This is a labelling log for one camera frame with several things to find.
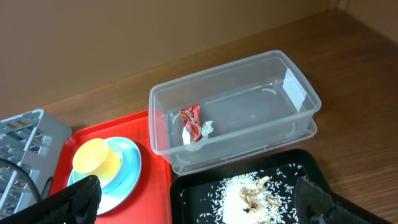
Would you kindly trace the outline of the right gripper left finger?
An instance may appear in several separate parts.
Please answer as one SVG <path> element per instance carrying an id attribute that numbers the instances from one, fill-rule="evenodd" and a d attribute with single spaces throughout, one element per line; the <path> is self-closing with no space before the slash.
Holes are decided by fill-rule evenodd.
<path id="1" fill-rule="evenodd" d="M 89 175 L 1 220 L 1 224 L 94 224 L 100 201 L 100 180 Z"/>

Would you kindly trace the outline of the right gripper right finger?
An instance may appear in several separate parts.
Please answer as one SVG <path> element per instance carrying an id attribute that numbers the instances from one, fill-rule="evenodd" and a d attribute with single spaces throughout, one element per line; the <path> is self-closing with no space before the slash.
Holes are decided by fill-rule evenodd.
<path id="1" fill-rule="evenodd" d="M 298 178 L 294 205 L 299 224 L 382 224 L 384 219 L 334 192 L 322 190 L 306 177 Z"/>

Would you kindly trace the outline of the rice and food scraps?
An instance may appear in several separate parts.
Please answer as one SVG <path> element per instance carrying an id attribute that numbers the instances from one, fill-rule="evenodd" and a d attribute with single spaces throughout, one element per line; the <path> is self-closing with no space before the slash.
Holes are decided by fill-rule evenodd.
<path id="1" fill-rule="evenodd" d="M 305 175 L 298 163 L 239 174 L 192 188 L 184 203 L 193 223 L 298 223 L 294 190 Z"/>

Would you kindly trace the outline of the white tissue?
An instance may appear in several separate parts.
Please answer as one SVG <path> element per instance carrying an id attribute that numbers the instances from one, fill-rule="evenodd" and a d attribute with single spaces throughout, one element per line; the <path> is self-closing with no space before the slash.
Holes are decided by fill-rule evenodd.
<path id="1" fill-rule="evenodd" d="M 187 122 L 182 131 L 183 144 L 186 145 L 202 139 L 208 139 L 209 135 L 214 131 L 212 124 L 213 121 L 206 121 L 202 126 Z"/>

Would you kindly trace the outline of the red snack wrapper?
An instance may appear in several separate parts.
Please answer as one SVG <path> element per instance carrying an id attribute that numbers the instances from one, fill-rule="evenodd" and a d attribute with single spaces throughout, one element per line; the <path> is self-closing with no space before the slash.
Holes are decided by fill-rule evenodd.
<path id="1" fill-rule="evenodd" d="M 180 111 L 183 122 L 182 139 L 184 144 L 197 142 L 202 138 L 200 125 L 200 106 L 193 105 Z"/>

